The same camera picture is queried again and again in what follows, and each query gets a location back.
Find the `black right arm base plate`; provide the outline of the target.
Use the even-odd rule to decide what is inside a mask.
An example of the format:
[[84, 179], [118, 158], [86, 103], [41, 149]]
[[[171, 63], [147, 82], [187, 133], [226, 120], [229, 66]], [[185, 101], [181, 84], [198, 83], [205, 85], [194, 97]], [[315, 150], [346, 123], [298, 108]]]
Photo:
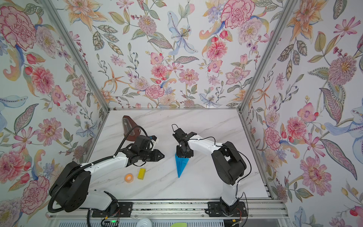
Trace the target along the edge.
[[205, 213], [209, 217], [247, 217], [247, 208], [243, 201], [237, 201], [228, 206], [223, 201], [210, 201]]

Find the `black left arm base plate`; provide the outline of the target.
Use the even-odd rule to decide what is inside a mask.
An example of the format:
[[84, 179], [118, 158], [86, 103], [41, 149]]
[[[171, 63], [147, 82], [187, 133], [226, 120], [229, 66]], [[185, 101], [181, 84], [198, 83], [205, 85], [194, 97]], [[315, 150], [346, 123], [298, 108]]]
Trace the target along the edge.
[[117, 202], [111, 203], [109, 208], [105, 211], [94, 210], [91, 217], [105, 218], [105, 217], [120, 217], [130, 218], [132, 212], [133, 202]]

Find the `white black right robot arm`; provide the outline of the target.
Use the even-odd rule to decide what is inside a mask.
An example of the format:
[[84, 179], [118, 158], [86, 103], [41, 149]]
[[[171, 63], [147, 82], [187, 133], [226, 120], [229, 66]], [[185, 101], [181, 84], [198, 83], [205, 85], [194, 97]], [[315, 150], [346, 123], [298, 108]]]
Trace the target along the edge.
[[224, 183], [221, 204], [228, 208], [236, 206], [239, 201], [238, 182], [244, 178], [247, 157], [229, 141], [218, 143], [214, 137], [202, 138], [195, 132], [185, 133], [181, 128], [173, 131], [173, 137], [178, 142], [175, 154], [178, 177], [181, 177], [195, 151], [209, 155], [217, 175]]

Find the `blue square paper sheet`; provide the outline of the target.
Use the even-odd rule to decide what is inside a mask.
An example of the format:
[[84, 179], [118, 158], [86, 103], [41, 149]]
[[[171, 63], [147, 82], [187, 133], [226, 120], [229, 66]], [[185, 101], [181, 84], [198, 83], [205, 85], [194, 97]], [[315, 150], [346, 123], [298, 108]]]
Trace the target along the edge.
[[175, 161], [176, 161], [176, 169], [177, 169], [177, 175], [178, 178], [181, 177], [185, 167], [187, 166], [189, 162], [189, 158], [180, 158], [175, 154]]

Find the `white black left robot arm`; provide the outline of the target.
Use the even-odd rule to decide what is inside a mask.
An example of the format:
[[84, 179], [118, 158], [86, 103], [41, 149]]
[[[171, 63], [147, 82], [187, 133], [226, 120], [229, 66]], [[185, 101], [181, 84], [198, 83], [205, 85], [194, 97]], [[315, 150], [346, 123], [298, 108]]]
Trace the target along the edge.
[[164, 158], [155, 148], [158, 140], [153, 136], [139, 136], [135, 142], [118, 149], [115, 155], [90, 162], [66, 165], [49, 191], [48, 212], [73, 212], [77, 209], [99, 210], [113, 215], [119, 210], [118, 200], [107, 191], [89, 188], [95, 180], [114, 171], [127, 168], [138, 161], [158, 162]]

